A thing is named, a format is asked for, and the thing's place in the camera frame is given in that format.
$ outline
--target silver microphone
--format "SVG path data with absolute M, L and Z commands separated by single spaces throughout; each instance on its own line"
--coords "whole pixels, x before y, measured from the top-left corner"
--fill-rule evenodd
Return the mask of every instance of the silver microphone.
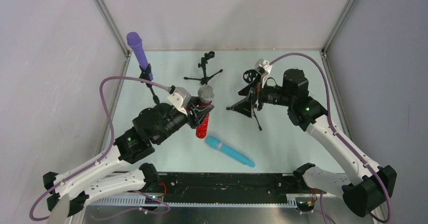
M 202 85 L 198 89 L 198 97 L 203 104 L 208 104 L 214 98 L 214 90 L 210 85 Z

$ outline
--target black clamp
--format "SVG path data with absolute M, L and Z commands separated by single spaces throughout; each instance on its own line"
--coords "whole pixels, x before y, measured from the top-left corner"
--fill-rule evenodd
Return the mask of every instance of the black clamp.
M 147 68 L 146 68 L 146 70 L 144 70 L 141 66 L 140 66 L 140 69 L 141 69 L 141 74 L 140 74 L 140 79 L 145 79 L 145 80 L 148 80 L 148 81 L 151 81 L 150 80 L 150 74 L 151 74 L 151 65 L 150 64 L 148 64 L 148 66 L 147 66 Z M 156 104 L 156 105 L 158 105 L 158 104 L 160 104 L 160 100 L 159 100 L 159 97 L 154 93 L 154 91 L 153 91 L 153 85 L 151 85 L 151 84 L 146 84 L 146 86 L 150 89 L 150 92 L 151 92 L 151 94 L 153 95 L 153 101 L 154 101 L 154 103 Z
M 145 185 L 142 189 L 143 192 L 153 192 L 161 182 L 159 174 L 152 163 L 143 163 L 139 170 L 144 174 Z
M 140 79 L 145 79 L 145 80 L 149 80 L 150 81 L 150 74 L 151 74 L 151 65 L 148 64 L 146 70 L 144 70 L 141 66 L 141 74 L 140 74 Z
M 176 87 L 174 85 L 171 86 L 170 94 L 174 93 L 175 88 Z

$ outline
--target blue cylindrical object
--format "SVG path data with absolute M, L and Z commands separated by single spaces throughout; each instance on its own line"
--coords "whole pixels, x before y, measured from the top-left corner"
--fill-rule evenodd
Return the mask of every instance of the blue cylindrical object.
M 141 37 L 135 31 L 128 33 L 128 35 L 126 35 L 126 40 L 128 42 L 128 46 L 132 49 L 132 51 L 134 51 L 134 54 L 137 57 L 137 61 L 140 67 L 143 70 L 146 70 L 148 67 L 148 61 L 143 49 L 143 40 L 141 40 Z M 149 77 L 150 81 L 152 81 L 153 74 L 150 73 Z
M 255 167 L 255 163 L 251 161 L 248 157 L 236 151 L 235 149 L 229 147 L 228 145 L 222 143 L 218 138 L 213 136 L 208 136 L 207 138 L 205 138 L 205 142 L 210 147 L 227 154 L 228 156 L 240 161 L 241 163 L 248 165 L 250 167 Z

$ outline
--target metal frame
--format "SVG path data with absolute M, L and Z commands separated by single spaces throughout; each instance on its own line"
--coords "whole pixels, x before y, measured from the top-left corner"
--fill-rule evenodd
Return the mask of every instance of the metal frame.
M 352 137 L 351 137 L 352 134 L 351 134 L 351 131 L 349 129 L 349 123 L 348 123 L 346 115 L 345 115 L 342 98 L 340 97 L 339 90 L 337 88 L 337 83 L 334 79 L 334 76 L 333 76 L 332 70 L 330 68 L 329 62 L 328 62 L 326 56 L 321 51 L 319 53 L 321 54 L 321 59 L 323 61 L 324 69 L 326 71 L 327 81 L 329 83 L 330 91 L 333 95 L 333 100 L 336 103 L 336 109 L 337 109 L 337 112 L 339 114 L 339 120 L 340 120 L 340 124 L 342 126 L 342 129 L 343 129 L 343 132 L 346 134 L 346 136 L 348 136 L 350 139 L 352 139 Z
M 119 29 L 117 28 L 117 25 L 115 24 L 115 22 L 114 22 L 114 20 L 113 20 L 113 18 L 111 16 L 110 12 L 108 11 L 108 9 L 107 9 L 104 1 L 103 0 L 94 0 L 94 1 L 95 1 L 96 5 L 97 5 L 97 7 L 98 7 L 98 9 L 99 9 L 99 11 L 101 13 L 101 15 L 105 19 L 105 22 L 106 22 L 107 26 L 109 27 L 110 31 L 112 32 L 112 35 L 114 36 L 116 42 L 118 43 L 119 47 L 121 48 L 121 50 L 122 50 L 122 52 L 123 52 L 123 54 L 125 56 L 124 65 L 123 65 L 122 70 L 120 72 L 120 75 L 125 75 L 126 74 L 126 70 L 128 68 L 129 61 L 130 61 L 131 53 L 127 49 L 126 44 L 125 44 L 125 42 L 124 42 L 124 40 L 123 40 L 123 38 L 121 36 L 121 33 L 119 32 Z M 342 125 L 342 128 L 343 128 L 343 131 L 347 134 L 347 136 L 349 138 L 351 138 L 351 132 L 349 130 L 349 124 L 347 122 L 345 111 L 343 109 L 343 103 L 342 103 L 342 100 L 340 98 L 339 91 L 337 89 L 337 84 L 336 84 L 334 76 L 332 74 L 332 70 L 331 70 L 331 68 L 329 66 L 329 62 L 328 62 L 328 59 L 327 59 L 327 52 L 330 49 L 330 47 L 331 47 L 334 39 L 336 38 L 336 36 L 340 32 L 341 28 L 345 24 L 346 19 L 351 14 L 352 9 L 354 8 L 354 6 L 355 6 L 355 4 L 356 4 L 357 1 L 358 0 L 348 0 L 346 2 L 345 7 L 343 8 L 343 10 L 342 10 L 339 18 L 337 19 L 337 21 L 336 21 L 336 23 L 335 23 L 335 25 L 334 25 L 331 33 L 328 36 L 328 38 L 327 38 L 327 40 L 326 40 L 326 42 L 325 42 L 322 50 L 320 51 L 321 58 L 322 58 L 322 61 L 323 61 L 323 65 L 324 65 L 324 68 L 325 68 L 325 71 L 326 71 L 326 74 L 327 74 L 327 79 L 328 79 L 328 82 L 329 82 L 330 90 L 332 92 L 333 99 L 336 102 L 336 108 L 337 108 L 338 113 L 339 113 L 339 119 L 340 119 L 340 122 L 341 122 L 341 125 Z M 115 113 L 115 109 L 116 109 L 116 106 L 117 106 L 117 103 L 118 103 L 118 99 L 119 99 L 119 96 L 120 96 L 120 92 L 121 92 L 122 86 L 123 86 L 123 80 L 120 80 L 118 82 L 117 87 L 116 87 L 113 101 L 112 101 L 112 103 L 111 103 L 111 105 L 109 107 L 110 108 L 110 113 L 111 113 L 112 117 L 114 116 L 114 113 Z M 98 154 L 99 152 L 101 152 L 102 149 L 104 148 L 105 141 L 106 141 L 106 138 L 107 138 L 107 135 L 108 135 L 108 131 L 109 131 L 109 125 L 108 125 L 108 122 L 106 120 L 105 124 L 104 124 L 104 134 L 102 135 L 102 137 L 100 139 L 100 142 L 98 143 L 96 154 Z M 296 194 L 296 195 L 297 196 L 308 196 L 308 195 L 305 195 L 305 194 Z M 83 220 L 84 220 L 84 217 L 85 217 L 85 210 L 86 210 L 86 207 L 81 212 L 79 212 L 78 214 L 76 214 L 76 215 L 68 218 L 66 223 L 68 223 L 68 224 L 82 223 Z M 374 211 L 374 214 L 376 214 L 377 216 L 380 216 L 381 218 L 382 217 L 384 218 L 385 217 L 385 207 L 384 207 L 384 205 L 381 205 L 380 207 L 378 207 Z
M 115 38 L 116 42 L 118 43 L 120 49 L 122 50 L 124 56 L 129 55 L 128 48 L 126 47 L 125 41 L 122 38 L 122 35 L 115 23 L 115 21 L 112 18 L 112 15 L 110 14 L 109 10 L 107 9 L 107 6 L 104 3 L 104 0 L 94 0 L 96 6 L 99 9 L 99 12 L 101 13 L 102 17 L 105 19 L 105 23 L 109 27 L 110 31 L 113 34 L 113 37 Z
M 327 52 L 330 49 L 330 46 L 333 42 L 333 40 L 336 38 L 337 34 L 339 33 L 340 29 L 342 29 L 342 26 L 345 24 L 346 19 L 351 14 L 352 9 L 355 6 L 355 3 L 357 0 L 348 0 L 346 1 L 346 5 L 343 8 L 342 12 L 340 13 L 339 18 L 337 19 L 332 31 L 330 32 L 327 41 L 325 42 L 322 51 Z

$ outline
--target mini tripod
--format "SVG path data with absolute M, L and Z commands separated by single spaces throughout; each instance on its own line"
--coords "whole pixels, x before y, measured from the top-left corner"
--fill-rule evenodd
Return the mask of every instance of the mini tripod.
M 212 79 L 215 75 L 223 72 L 223 69 L 220 69 L 217 73 L 215 73 L 215 74 L 213 74 L 213 75 L 211 75 L 209 77 L 206 76 L 206 65 L 208 64 L 208 60 L 210 60 L 212 58 L 214 58 L 214 52 L 213 51 L 205 53 L 204 57 L 201 58 L 201 63 L 198 64 L 198 68 L 202 68 L 202 71 L 203 71 L 203 77 L 202 78 L 196 79 L 196 78 L 187 78 L 187 77 L 184 77 L 184 79 L 186 79 L 186 80 L 190 79 L 190 80 L 201 81 L 201 85 L 208 84 L 208 81 L 210 79 Z

